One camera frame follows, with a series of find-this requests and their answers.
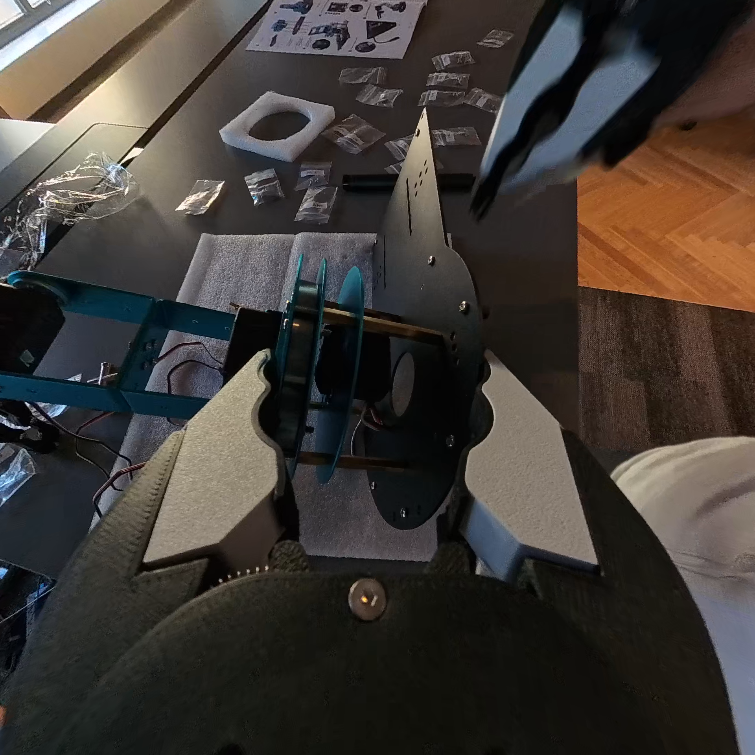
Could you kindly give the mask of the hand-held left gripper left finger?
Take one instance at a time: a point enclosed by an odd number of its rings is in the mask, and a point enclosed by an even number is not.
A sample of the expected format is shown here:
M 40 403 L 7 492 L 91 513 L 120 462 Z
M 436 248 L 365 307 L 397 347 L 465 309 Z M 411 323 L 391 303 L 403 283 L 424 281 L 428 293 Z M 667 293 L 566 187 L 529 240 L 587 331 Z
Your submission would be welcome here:
M 222 578 L 263 574 L 273 570 L 274 547 L 298 539 L 285 458 L 260 418 L 271 362 L 271 350 L 255 354 L 180 432 L 147 568 L 206 558 Z

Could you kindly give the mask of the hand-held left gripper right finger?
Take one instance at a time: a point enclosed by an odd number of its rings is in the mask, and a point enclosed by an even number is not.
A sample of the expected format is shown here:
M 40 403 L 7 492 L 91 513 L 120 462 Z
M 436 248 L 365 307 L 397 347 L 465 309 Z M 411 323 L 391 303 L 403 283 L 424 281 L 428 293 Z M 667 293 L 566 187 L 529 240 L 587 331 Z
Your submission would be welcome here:
M 515 581 L 526 560 L 597 573 L 562 426 L 486 349 L 439 514 L 439 570 Z

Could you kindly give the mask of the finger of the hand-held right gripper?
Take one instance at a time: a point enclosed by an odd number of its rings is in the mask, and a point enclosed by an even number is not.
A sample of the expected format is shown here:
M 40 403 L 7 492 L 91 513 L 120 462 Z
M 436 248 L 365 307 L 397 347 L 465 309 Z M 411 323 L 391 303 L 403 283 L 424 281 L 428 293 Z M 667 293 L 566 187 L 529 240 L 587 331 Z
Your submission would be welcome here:
M 549 30 L 510 87 L 502 107 L 502 124 L 509 139 L 524 125 L 525 115 L 539 95 L 553 86 L 557 93 L 564 91 L 563 79 L 576 62 L 580 33 L 580 29 Z M 595 159 L 587 156 L 587 142 L 647 83 L 656 66 L 634 41 L 609 52 L 605 60 L 590 63 L 587 79 L 578 85 L 566 115 L 557 116 L 556 126 L 547 127 L 544 136 L 535 136 L 526 157 L 512 161 L 501 192 L 539 190 L 576 179 Z
M 516 58 L 478 169 L 470 212 L 477 221 L 500 194 L 571 179 L 575 154 L 525 165 L 565 124 L 597 49 L 588 41 L 592 2 L 544 2 Z

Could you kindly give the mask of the black screwdriver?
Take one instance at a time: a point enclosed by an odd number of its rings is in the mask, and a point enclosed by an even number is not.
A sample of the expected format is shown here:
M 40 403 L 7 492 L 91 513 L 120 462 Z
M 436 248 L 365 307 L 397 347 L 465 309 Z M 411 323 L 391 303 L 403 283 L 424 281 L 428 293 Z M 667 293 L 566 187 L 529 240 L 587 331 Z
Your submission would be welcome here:
M 341 186 L 352 193 L 390 193 L 400 175 L 398 174 L 345 174 Z M 469 173 L 436 175 L 440 192 L 468 193 L 472 190 L 476 176 Z

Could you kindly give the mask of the blue and black toy robot arm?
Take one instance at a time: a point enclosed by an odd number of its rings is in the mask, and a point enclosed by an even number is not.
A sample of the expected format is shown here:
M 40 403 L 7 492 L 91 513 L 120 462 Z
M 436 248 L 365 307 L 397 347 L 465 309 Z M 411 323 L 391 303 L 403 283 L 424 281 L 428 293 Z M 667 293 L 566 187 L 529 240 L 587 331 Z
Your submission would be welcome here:
M 139 326 L 114 383 L 97 385 L 2 371 L 2 401 L 191 420 L 209 399 L 146 383 L 172 331 L 228 345 L 223 383 L 250 387 L 241 373 L 258 358 L 268 379 L 262 429 L 282 452 L 283 478 L 316 467 L 323 485 L 338 469 L 364 470 L 380 516 L 399 530 L 438 511 L 468 444 L 482 380 L 477 290 L 447 241 L 429 113 L 424 109 L 395 178 L 372 246 L 372 293 L 358 267 L 330 301 L 331 264 L 316 277 L 299 256 L 283 311 L 235 315 L 157 300 L 42 273 L 15 272 L 2 288 L 11 315 L 29 305 L 18 334 L 32 346 L 15 356 L 33 370 L 64 313 Z

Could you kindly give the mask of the dark desk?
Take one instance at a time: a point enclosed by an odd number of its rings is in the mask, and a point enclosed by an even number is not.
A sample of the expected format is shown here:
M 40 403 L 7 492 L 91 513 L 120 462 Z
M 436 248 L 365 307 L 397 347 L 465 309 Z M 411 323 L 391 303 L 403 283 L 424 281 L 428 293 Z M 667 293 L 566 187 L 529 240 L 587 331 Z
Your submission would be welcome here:
M 363 115 L 389 138 L 408 134 L 420 116 L 421 85 L 432 56 L 476 47 L 488 31 L 514 32 L 498 51 L 479 51 L 475 85 L 500 94 L 522 37 L 541 2 L 427 2 L 409 49 L 388 62 L 405 90 L 393 109 Z M 132 126 L 144 151 L 131 163 L 140 197 L 118 214 L 81 221 L 59 237 L 39 266 L 43 273 L 174 299 L 203 232 L 293 233 L 298 202 L 255 209 L 243 177 L 264 164 L 225 145 L 219 129 L 267 90 L 352 112 L 354 95 L 337 83 L 335 57 L 247 52 L 267 8 L 259 2 L 193 2 L 131 61 L 63 117 L 50 137 L 2 176 L 2 201 L 22 179 L 50 167 L 43 150 L 87 144 L 84 126 Z M 197 179 L 224 180 L 209 213 L 187 217 L 175 207 Z M 577 191 L 552 186 L 521 204 L 499 197 L 483 222 L 466 195 L 444 195 L 447 230 L 473 273 L 486 319 L 486 344 L 569 429 L 579 429 Z M 67 316 L 40 372 L 67 379 L 124 355 L 134 327 Z M 72 452 L 69 437 L 38 473 L 2 506 L 2 560 L 55 578 L 87 534 L 91 498 L 105 477 Z

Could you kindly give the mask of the person's right hand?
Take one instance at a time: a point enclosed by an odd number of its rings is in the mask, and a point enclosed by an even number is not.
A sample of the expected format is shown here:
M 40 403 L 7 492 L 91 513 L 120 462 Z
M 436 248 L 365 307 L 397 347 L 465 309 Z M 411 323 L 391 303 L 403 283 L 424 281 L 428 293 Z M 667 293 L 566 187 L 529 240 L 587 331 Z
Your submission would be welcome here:
M 710 66 L 656 120 L 657 127 L 733 116 L 754 105 L 754 21 L 742 25 Z

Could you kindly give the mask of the person's white clothing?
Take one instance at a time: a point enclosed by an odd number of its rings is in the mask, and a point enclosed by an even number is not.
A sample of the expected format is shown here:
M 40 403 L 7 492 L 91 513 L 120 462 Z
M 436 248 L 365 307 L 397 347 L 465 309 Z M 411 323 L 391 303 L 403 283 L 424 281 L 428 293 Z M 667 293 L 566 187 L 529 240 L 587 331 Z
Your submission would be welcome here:
M 754 439 L 654 448 L 611 477 L 694 597 L 725 677 L 739 746 L 754 753 Z

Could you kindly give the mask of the empty clear plastic bag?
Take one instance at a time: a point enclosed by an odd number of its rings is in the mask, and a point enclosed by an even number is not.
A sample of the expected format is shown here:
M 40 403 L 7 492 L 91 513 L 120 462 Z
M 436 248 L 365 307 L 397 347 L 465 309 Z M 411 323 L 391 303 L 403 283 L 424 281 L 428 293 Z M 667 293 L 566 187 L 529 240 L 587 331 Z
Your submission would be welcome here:
M 4 506 L 33 476 L 36 466 L 31 454 L 10 443 L 1 444 L 1 506 Z

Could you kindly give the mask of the printed instruction sheet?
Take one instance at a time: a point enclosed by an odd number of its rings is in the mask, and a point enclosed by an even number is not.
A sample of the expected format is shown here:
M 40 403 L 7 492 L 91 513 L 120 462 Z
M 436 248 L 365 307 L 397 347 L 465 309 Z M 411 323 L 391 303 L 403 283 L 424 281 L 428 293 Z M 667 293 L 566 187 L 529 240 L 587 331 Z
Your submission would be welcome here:
M 401 60 L 425 6 L 416 1 L 276 1 L 247 50 Z

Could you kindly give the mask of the white foam sheet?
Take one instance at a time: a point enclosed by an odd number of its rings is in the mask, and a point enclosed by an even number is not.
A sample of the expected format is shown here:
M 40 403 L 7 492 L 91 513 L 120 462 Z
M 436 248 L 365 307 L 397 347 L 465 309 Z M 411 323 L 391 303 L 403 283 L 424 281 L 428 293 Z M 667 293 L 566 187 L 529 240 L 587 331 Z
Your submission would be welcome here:
M 306 249 L 325 251 L 320 260 L 325 258 L 326 273 L 331 269 L 329 263 L 366 264 L 369 278 L 372 280 L 372 251 L 375 234 L 365 233 L 317 233 L 303 232 L 297 235 L 269 234 L 256 236 L 212 236 L 203 234 L 190 269 L 184 278 L 177 303 L 222 304 L 230 302 L 230 295 L 251 294 L 252 304 L 280 304 L 285 274 L 290 269 L 291 250 Z M 344 268 L 348 273 L 361 272 L 358 264 Z M 274 367 L 274 350 L 272 362 L 266 368 L 266 376 L 272 374 Z M 272 407 L 272 391 L 260 411 L 262 426 L 265 424 L 263 410 Z M 147 457 L 147 464 L 139 471 L 133 484 L 118 499 L 113 498 L 111 513 L 105 515 L 99 525 L 93 529 L 82 543 L 75 558 L 69 566 L 73 569 L 74 561 L 87 562 L 100 575 L 120 574 L 121 579 L 133 580 L 140 570 L 169 569 L 165 573 L 178 574 L 181 569 L 200 574 L 210 560 L 196 559 L 169 565 L 162 568 L 144 566 L 144 553 L 162 497 L 165 493 L 174 462 L 180 448 L 180 430 L 173 428 L 169 436 L 167 430 L 161 431 L 160 446 L 153 443 L 153 455 Z M 337 481 L 335 493 L 316 493 L 315 488 L 325 490 L 326 486 L 315 483 L 314 473 L 309 475 L 307 487 L 297 487 L 293 483 L 293 492 L 298 509 L 298 539 L 285 539 L 274 548 L 292 546 L 299 551 L 304 561 L 307 556 L 330 556 L 337 559 L 422 562 L 426 565 L 433 560 L 437 551 L 436 517 L 431 515 L 428 522 L 418 528 L 400 530 L 386 523 L 377 512 L 369 490 L 367 474 L 364 470 L 352 470 L 345 473 L 345 482 Z

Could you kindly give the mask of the scattered small parts bags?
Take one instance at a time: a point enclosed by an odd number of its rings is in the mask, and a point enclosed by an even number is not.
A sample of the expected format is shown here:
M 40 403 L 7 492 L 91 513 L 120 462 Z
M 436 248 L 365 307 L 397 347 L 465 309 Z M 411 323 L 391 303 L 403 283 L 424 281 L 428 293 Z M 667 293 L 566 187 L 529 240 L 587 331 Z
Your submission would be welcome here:
M 433 65 L 438 63 L 441 67 L 453 63 L 452 59 L 458 58 L 457 63 L 473 63 L 471 53 L 468 51 L 444 53 L 433 58 Z M 347 68 L 341 71 L 339 82 L 346 85 L 363 84 L 356 100 L 370 107 L 392 107 L 395 100 L 403 90 L 390 89 L 381 86 L 387 76 L 384 67 Z M 450 79 L 464 79 L 469 76 L 464 73 L 434 72 L 429 75 L 427 87 L 420 97 L 419 106 L 441 106 L 441 95 L 447 99 L 446 105 L 455 107 L 468 104 L 477 109 L 496 114 L 501 108 L 502 97 L 487 92 L 481 88 L 464 89 L 459 84 L 456 89 L 440 89 L 440 85 L 451 85 Z M 340 149 L 349 154 L 360 154 L 376 141 L 383 138 L 383 132 L 367 123 L 363 118 L 352 114 L 336 125 L 329 125 L 319 136 L 326 137 Z M 329 184 L 331 163 L 315 165 L 314 163 L 300 165 L 299 183 L 295 191 L 306 190 L 300 208 L 295 217 L 297 222 L 326 223 L 329 219 L 332 206 L 335 202 L 337 188 Z M 245 177 L 245 183 L 253 199 L 254 206 L 268 203 L 269 201 L 284 199 L 285 195 L 278 179 L 275 168 L 266 168 L 262 171 Z M 192 191 L 178 205 L 175 212 L 185 215 L 200 215 L 205 213 L 212 203 L 220 195 L 224 186 L 224 180 L 197 180 Z

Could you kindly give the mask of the crumpled clear plastic wrap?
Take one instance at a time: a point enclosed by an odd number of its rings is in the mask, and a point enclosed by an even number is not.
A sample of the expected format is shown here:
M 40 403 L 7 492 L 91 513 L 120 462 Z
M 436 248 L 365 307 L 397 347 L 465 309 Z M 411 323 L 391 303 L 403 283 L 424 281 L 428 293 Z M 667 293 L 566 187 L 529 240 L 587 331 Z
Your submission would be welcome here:
M 32 269 L 55 231 L 104 219 L 139 197 L 140 186 L 126 167 L 105 153 L 90 153 L 69 171 L 36 181 L 2 211 L 2 257 Z

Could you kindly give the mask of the light grey flat panel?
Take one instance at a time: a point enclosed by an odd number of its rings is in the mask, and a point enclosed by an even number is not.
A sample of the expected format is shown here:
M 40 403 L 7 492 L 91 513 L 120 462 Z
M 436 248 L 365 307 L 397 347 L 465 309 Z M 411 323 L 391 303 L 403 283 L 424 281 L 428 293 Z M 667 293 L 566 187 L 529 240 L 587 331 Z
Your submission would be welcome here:
M 54 124 L 1 118 L 1 171 L 47 134 Z

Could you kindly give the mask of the large window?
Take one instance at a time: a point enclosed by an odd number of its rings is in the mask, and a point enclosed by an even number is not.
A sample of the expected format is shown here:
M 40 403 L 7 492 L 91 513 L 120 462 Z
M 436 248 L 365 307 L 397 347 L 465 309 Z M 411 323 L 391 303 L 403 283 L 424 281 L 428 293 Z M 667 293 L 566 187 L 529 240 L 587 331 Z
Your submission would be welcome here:
M 1 71 L 65 29 L 101 1 L 2 2 Z

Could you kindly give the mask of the white square foam frame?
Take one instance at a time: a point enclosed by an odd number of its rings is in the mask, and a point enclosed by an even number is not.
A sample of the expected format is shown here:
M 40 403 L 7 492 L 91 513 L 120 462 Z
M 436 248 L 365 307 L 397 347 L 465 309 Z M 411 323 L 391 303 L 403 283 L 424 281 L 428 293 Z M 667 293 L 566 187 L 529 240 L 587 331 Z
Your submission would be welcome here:
M 260 120 L 284 112 L 305 116 L 307 124 L 286 138 L 262 140 L 250 135 L 250 129 Z M 332 106 L 270 90 L 222 127 L 219 134 L 228 146 L 279 162 L 293 163 L 334 120 L 335 109 Z

